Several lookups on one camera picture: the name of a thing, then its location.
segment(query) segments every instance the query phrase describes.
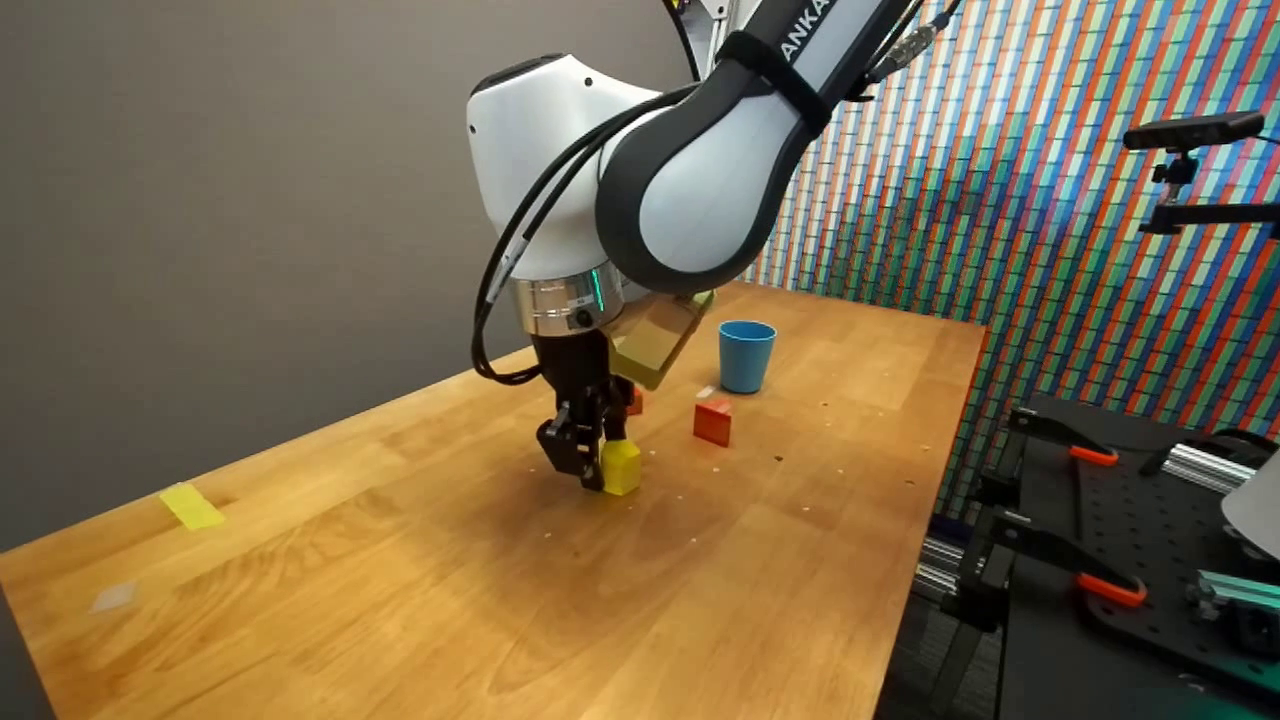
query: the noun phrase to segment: black clamp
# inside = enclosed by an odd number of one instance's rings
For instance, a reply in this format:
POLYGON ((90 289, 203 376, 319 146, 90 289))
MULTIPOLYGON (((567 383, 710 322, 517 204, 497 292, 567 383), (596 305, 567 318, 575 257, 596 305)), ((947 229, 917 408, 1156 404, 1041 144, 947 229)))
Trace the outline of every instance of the black clamp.
POLYGON ((1085 435, 1078 427, 1070 427, 1065 421, 1041 415, 1029 404, 1014 404, 1008 411, 1002 427, 1013 427, 1019 435, 1065 442, 1076 462, 1118 467, 1118 451, 1111 442, 1100 442, 1100 439, 1085 435))
POLYGON ((554 473, 575 477, 588 491, 604 491, 598 473, 598 435, 625 439, 628 435, 628 411, 630 411, 637 386, 618 376, 613 376, 604 386, 558 386, 554 392, 554 421, 542 421, 537 427, 537 439, 542 455, 554 462, 554 473))
POLYGON ((991 584, 984 576, 996 542, 1014 556, 1076 572, 1076 593, 1087 598, 1100 598, 1122 612, 1138 612, 1148 604, 1142 581, 1118 572, 1104 556, 1070 542, 1066 534, 1035 528, 1030 515, 987 506, 971 528, 971 540, 963 542, 956 596, 940 604, 947 617, 980 633, 991 633, 1008 618, 1008 584, 991 584))

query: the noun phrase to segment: black cable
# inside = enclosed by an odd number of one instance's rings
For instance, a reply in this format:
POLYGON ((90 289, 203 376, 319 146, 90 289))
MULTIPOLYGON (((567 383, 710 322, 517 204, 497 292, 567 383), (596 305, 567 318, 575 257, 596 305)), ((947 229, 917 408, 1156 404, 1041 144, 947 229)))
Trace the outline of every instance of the black cable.
POLYGON ((542 223, 542 217, 554 206, 554 200, 562 194, 562 186, 575 181, 575 171, 617 134, 625 133, 628 124, 637 124, 642 113, 657 113, 657 109, 668 109, 675 101, 684 101, 687 89, 681 91, 662 91, 657 101, 642 101, 628 113, 617 113, 613 121, 596 124, 591 133, 585 133, 581 138, 571 138, 524 192, 524 200, 517 204, 512 220, 502 223, 501 233, 501 243, 491 246, 488 265, 485 265, 485 274, 481 274, 481 292, 475 292, 475 314, 472 314, 472 367, 497 383, 526 383, 539 367, 524 367, 524 370, 497 370, 488 365, 488 352, 485 352, 485 322, 491 314, 491 305, 501 297, 501 289, 512 278, 512 268, 518 265, 526 239, 537 235, 537 229, 542 223), (526 229, 518 233, 518 246, 512 257, 512 265, 502 268, 502 278, 497 278, 501 271, 501 261, 508 257, 512 239, 517 239, 517 229, 524 223, 526 206, 542 194, 542 204, 537 206, 537 217, 526 220, 526 229))
POLYGON ((952 6, 935 16, 935 22, 947 29, 956 13, 959 13, 959 0, 952 0, 952 6))
POLYGON ((911 19, 918 16, 918 6, 922 6, 922 0, 911 2, 911 6, 889 29, 889 37, 881 39, 881 48, 877 48, 870 61, 867 61, 867 75, 877 72, 877 65, 884 61, 884 53, 890 53, 895 39, 911 29, 911 19))
POLYGON ((681 22, 681 13, 684 13, 687 2, 681 2, 681 6, 675 6, 675 0, 661 0, 661 2, 662 2, 668 19, 673 19, 673 29, 675 29, 681 48, 684 48, 687 75, 698 81, 697 61, 692 61, 687 32, 684 32, 684 22, 681 22))

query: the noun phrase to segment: orange block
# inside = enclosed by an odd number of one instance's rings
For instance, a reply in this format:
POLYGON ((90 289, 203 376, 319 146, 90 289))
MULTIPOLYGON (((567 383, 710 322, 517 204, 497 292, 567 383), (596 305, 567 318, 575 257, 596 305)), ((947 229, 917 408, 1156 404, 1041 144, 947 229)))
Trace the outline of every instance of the orange block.
POLYGON ((728 408, 728 401, 698 401, 692 408, 692 435, 728 446, 728 439, 731 439, 731 408, 728 408))

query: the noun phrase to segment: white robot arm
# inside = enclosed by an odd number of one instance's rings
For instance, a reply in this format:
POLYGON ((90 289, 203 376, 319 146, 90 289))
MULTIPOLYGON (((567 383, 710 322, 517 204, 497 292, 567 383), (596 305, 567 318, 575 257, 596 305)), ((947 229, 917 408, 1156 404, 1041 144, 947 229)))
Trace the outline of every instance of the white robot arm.
POLYGON ((598 435, 625 439, 630 380, 657 383, 697 326, 704 292, 761 257, 804 146, 832 104, 864 94, 877 69, 890 65, 918 0, 681 6, 698 29, 692 61, 704 81, 687 91, 661 94, 575 56, 542 56, 488 75, 469 101, 481 200, 508 229, 475 300, 475 367, 512 383, 537 376, 491 370, 481 341, 512 274, 554 386, 539 442, 588 488, 604 488, 598 435), (661 367, 637 370, 618 365, 617 326, 653 305, 662 305, 662 318, 673 309, 687 314, 661 367))

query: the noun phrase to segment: yellow tape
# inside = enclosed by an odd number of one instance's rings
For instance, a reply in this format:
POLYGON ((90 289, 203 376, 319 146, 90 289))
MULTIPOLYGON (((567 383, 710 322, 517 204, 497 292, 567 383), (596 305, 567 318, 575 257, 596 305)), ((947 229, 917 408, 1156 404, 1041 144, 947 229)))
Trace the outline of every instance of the yellow tape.
POLYGON ((224 513, 209 503, 209 495, 199 495, 194 482, 170 482, 159 491, 159 503, 188 528, 219 528, 224 513))

